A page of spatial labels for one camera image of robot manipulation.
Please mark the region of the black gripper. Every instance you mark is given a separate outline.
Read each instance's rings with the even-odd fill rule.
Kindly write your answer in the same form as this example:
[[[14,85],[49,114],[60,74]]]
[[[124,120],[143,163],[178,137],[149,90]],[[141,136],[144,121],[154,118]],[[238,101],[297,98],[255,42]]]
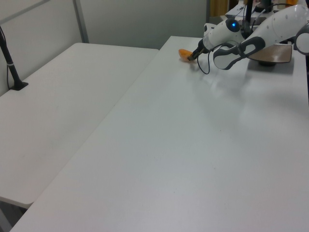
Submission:
[[[193,53],[191,56],[189,56],[187,59],[189,61],[194,60],[194,58],[198,58],[201,54],[207,54],[208,53],[208,49],[205,46],[199,46]]]

